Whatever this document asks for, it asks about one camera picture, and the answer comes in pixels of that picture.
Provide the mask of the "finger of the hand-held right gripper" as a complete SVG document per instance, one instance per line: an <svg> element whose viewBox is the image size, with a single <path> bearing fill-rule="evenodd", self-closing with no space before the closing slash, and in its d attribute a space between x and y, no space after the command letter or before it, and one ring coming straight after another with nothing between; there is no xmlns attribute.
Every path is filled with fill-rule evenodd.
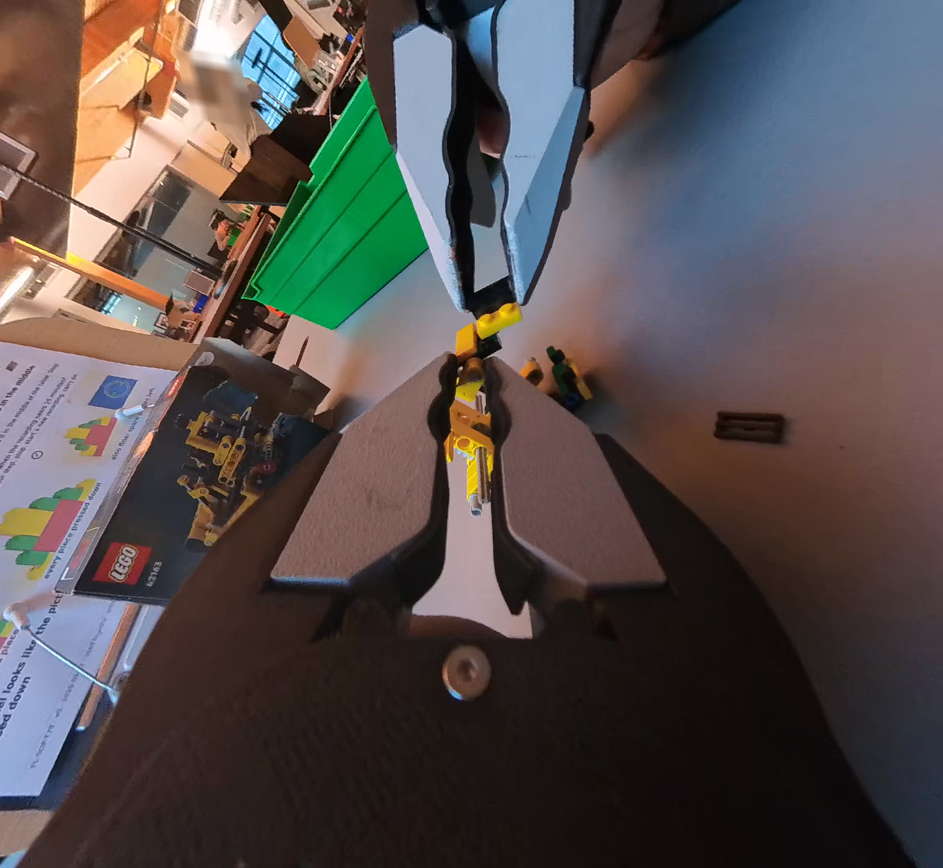
<svg viewBox="0 0 943 868"><path fill-rule="evenodd" d="M454 225L447 150L456 107L455 49L452 34L424 24L394 40L395 155L446 292L466 311L471 267L461 263L464 241Z"/></svg>
<svg viewBox="0 0 943 868"><path fill-rule="evenodd" d="M501 238L509 279L525 306L544 266L583 122L574 81L575 0L505 0L494 17L497 83L509 119L501 155Z"/></svg>

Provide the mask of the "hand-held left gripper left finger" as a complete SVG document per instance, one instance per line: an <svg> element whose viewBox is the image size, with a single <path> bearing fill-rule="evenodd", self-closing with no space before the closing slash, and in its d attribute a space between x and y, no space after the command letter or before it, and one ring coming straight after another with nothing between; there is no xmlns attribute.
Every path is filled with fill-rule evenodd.
<svg viewBox="0 0 943 868"><path fill-rule="evenodd" d="M442 354L341 432L271 579L411 608L445 559L454 355Z"/></svg>

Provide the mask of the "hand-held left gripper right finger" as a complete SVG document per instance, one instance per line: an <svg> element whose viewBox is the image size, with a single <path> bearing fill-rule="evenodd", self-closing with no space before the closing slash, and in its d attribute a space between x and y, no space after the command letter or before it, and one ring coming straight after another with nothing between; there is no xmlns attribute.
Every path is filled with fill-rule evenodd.
<svg viewBox="0 0 943 868"><path fill-rule="evenodd" d="M513 614L666 585L596 435L498 358L486 363L494 442L494 571Z"/></svg>

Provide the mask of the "yellow lego vehicle model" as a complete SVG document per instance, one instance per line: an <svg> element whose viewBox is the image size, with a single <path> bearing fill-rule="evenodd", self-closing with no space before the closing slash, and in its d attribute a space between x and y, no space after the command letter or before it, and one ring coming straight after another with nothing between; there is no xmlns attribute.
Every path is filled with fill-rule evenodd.
<svg viewBox="0 0 943 868"><path fill-rule="evenodd" d="M555 383L554 398L571 413L594 399L586 376L574 358L549 345L546 348ZM494 465L491 415L485 395L485 359L467 357L456 379L450 409L451 430L444 442L447 462L459 456L466 465L466 496L471 515L478 517L491 501Z"/></svg>

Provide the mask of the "black lego grille tile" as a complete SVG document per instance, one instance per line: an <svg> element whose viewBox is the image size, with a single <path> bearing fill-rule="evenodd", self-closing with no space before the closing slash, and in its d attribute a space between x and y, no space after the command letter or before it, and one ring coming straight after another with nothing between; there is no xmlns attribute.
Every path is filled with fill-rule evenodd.
<svg viewBox="0 0 943 868"><path fill-rule="evenodd" d="M783 414L721 411L713 435L722 441L778 446L784 443L786 425Z"/></svg>

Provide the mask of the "yellow black lego brick assembly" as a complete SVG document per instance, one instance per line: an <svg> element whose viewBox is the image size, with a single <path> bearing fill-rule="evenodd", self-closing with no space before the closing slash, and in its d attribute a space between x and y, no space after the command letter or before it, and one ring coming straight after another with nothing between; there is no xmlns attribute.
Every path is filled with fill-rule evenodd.
<svg viewBox="0 0 943 868"><path fill-rule="evenodd" d="M472 358L486 359L492 356L501 349L499 333L514 326L522 318L522 309L516 302L501 305L499 309L483 314L456 333L456 358L465 363Z"/></svg>

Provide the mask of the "dark lego set box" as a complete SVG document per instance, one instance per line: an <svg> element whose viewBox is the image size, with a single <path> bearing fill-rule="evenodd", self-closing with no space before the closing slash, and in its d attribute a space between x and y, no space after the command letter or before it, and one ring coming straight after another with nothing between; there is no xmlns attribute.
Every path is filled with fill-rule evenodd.
<svg viewBox="0 0 943 868"><path fill-rule="evenodd" d="M212 546L329 434L329 386L204 339L143 414L115 482L55 585L167 605Z"/></svg>

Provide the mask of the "person's right hand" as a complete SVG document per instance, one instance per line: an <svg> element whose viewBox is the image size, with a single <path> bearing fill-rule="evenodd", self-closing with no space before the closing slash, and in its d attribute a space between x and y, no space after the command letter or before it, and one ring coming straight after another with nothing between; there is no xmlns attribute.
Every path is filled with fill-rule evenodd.
<svg viewBox="0 0 943 868"><path fill-rule="evenodd" d="M481 153L500 158L509 136L509 119L501 105L492 100L479 100L475 104L475 126Z"/></svg>

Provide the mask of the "green plastic bin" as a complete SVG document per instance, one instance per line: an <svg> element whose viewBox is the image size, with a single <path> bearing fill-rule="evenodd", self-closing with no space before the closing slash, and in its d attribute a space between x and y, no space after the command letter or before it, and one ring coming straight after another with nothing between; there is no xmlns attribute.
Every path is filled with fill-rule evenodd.
<svg viewBox="0 0 943 868"><path fill-rule="evenodd" d="M246 296L335 330L426 249L394 154L363 132L298 185Z"/></svg>
<svg viewBox="0 0 943 868"><path fill-rule="evenodd" d="M309 174L295 188L286 216L296 216L313 193L331 176L360 186L393 157L384 122L369 78L362 81L333 123L308 165Z"/></svg>

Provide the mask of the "dark brown chair back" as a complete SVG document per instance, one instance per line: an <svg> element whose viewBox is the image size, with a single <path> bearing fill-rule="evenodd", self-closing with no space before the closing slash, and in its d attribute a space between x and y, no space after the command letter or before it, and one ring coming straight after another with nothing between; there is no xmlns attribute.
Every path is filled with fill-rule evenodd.
<svg viewBox="0 0 943 868"><path fill-rule="evenodd" d="M286 206L311 177L310 164L331 130L328 115L290 113L250 148L250 160L222 193L224 204Z"/></svg>

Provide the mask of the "long wooden desk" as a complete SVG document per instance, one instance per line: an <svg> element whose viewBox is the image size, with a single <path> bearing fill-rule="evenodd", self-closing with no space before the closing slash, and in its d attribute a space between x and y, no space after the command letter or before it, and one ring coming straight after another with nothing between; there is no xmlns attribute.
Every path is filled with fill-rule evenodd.
<svg viewBox="0 0 943 868"><path fill-rule="evenodd" d="M217 336L229 319L232 309L242 299L242 291L252 270L253 257L259 249L266 247L275 221L267 208L253 208L252 215L242 225L239 237L229 250L227 269L214 286L201 312L200 322L192 337L193 343L199 343L207 336Z"/></svg>

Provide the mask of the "printed instruction sheet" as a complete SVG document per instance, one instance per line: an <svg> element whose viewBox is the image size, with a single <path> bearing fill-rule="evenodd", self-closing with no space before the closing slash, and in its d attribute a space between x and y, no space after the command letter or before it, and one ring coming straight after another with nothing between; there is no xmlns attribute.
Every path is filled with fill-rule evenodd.
<svg viewBox="0 0 943 868"><path fill-rule="evenodd" d="M55 586L146 418L119 414L152 406L172 371L17 343L1 365L1 607L20 603L37 638L94 673L124 605ZM6 619L1 644L1 794L34 798L91 683Z"/></svg>

